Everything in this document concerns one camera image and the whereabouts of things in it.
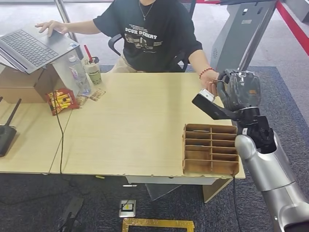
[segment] laptop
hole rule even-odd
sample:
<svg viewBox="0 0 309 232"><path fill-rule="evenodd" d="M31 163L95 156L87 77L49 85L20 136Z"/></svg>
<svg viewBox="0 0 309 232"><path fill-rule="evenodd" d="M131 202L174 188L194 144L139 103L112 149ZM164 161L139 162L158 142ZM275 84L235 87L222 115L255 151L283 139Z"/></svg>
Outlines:
<svg viewBox="0 0 309 232"><path fill-rule="evenodd" d="M57 31L48 37L39 30L29 25L0 37L0 63L30 74L79 46Z"/></svg>

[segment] plastic water bottle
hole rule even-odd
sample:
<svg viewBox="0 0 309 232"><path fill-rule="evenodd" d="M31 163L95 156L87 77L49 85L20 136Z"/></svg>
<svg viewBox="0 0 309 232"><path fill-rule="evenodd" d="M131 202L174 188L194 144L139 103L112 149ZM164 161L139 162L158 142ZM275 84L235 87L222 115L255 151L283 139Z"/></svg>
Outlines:
<svg viewBox="0 0 309 232"><path fill-rule="evenodd" d="M81 60L75 56L69 56L69 60L70 62L69 69L78 86L79 93L83 95L90 94L91 92L91 88Z"/></svg>

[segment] red straw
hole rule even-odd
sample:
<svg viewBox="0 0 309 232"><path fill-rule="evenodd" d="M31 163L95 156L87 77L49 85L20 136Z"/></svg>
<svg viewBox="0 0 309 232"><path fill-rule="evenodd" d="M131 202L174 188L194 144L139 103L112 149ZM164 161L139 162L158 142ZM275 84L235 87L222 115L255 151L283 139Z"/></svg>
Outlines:
<svg viewBox="0 0 309 232"><path fill-rule="evenodd" d="M89 57L89 61L90 63L92 63L92 56L90 54L88 48L87 47L87 45L84 45L84 47L85 48L86 52L87 53L88 57Z"/></svg>

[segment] bottle cap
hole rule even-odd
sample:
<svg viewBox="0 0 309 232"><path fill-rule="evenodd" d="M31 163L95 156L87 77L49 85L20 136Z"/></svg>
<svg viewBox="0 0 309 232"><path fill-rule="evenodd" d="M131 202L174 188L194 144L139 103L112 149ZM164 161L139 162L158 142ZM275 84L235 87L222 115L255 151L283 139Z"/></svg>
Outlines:
<svg viewBox="0 0 309 232"><path fill-rule="evenodd" d="M75 62L76 61L76 57L72 55L72 56L69 56L69 57L69 62Z"/></svg>

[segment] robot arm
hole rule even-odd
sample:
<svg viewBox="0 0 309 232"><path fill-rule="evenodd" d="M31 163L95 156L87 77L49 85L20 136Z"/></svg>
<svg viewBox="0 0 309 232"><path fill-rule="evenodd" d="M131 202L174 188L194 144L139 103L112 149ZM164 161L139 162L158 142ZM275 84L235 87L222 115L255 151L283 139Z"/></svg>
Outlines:
<svg viewBox="0 0 309 232"><path fill-rule="evenodd" d="M225 108L202 90L192 102L213 119L231 119L237 124L235 147L262 192L276 232L309 231L309 202L295 182L279 137L258 108L259 80L252 72L225 70L217 92Z"/></svg>

